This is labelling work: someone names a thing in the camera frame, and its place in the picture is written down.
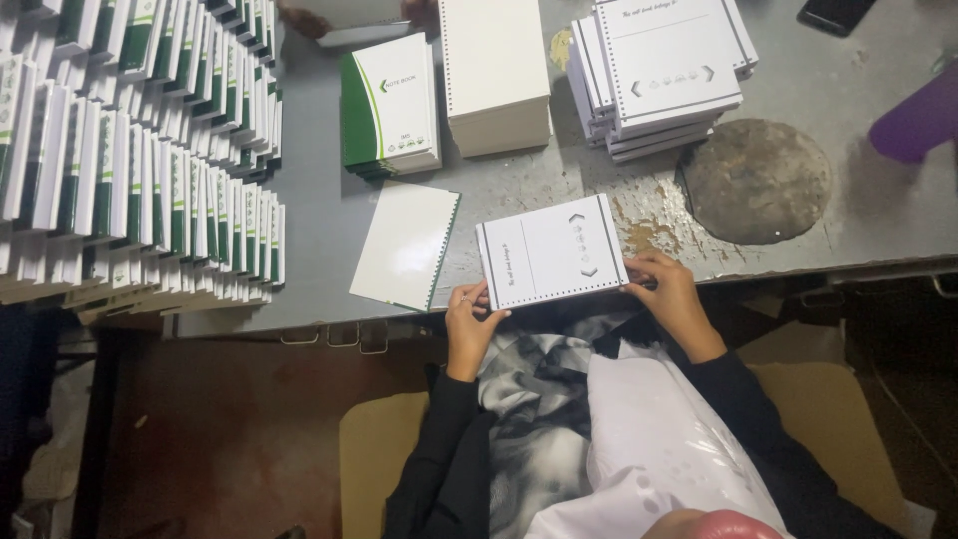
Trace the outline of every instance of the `person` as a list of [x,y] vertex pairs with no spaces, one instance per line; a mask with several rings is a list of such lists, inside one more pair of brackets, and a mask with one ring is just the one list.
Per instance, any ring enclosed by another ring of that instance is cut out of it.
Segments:
[[[637,297],[688,357],[682,373],[753,461],[798,539],[901,539],[841,498],[812,454],[785,432],[775,405],[699,302],[692,272],[660,252],[625,260]],[[657,283],[654,290],[642,285]],[[453,290],[445,314],[449,352],[430,392],[420,439],[386,501],[383,538],[489,537],[489,429],[495,415],[477,406],[476,379],[496,326],[510,311],[489,313],[486,281]],[[736,511],[671,511],[643,539],[780,539],[763,522]]]
[[[309,39],[321,39],[334,30],[326,17],[294,7],[290,0],[277,0],[276,7],[284,24]],[[438,0],[401,0],[400,9],[402,18],[412,22],[413,28],[435,30],[439,27]]]

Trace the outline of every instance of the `green and white notebook cover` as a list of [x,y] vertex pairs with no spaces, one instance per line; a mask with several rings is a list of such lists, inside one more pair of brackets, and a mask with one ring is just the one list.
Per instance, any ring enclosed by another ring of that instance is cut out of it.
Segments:
[[386,180],[350,293],[428,312],[461,196]]
[[423,34],[345,55],[339,67],[346,170],[379,179],[442,166],[432,49]]

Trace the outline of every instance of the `woman's left hand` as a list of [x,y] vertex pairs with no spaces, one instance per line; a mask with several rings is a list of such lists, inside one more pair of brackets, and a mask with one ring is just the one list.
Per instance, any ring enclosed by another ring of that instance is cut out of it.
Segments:
[[472,382],[486,357],[495,326],[512,311],[496,311],[485,321],[477,315],[489,311],[486,280],[476,285],[463,285],[452,290],[449,310],[445,312],[445,328],[449,333],[449,364],[445,374],[453,380]]

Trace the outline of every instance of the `spiral notebook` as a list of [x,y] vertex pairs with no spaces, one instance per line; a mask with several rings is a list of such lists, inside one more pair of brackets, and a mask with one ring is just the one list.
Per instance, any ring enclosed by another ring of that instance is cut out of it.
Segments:
[[628,282],[606,195],[477,224],[476,238],[494,311]]
[[350,293],[428,312],[461,197],[386,180]]

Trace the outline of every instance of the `this note book belongs to text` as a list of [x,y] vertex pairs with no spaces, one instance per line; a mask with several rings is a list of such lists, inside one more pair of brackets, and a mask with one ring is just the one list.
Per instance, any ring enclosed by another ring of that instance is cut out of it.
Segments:
[[494,311],[628,282],[606,195],[480,223],[476,237]]

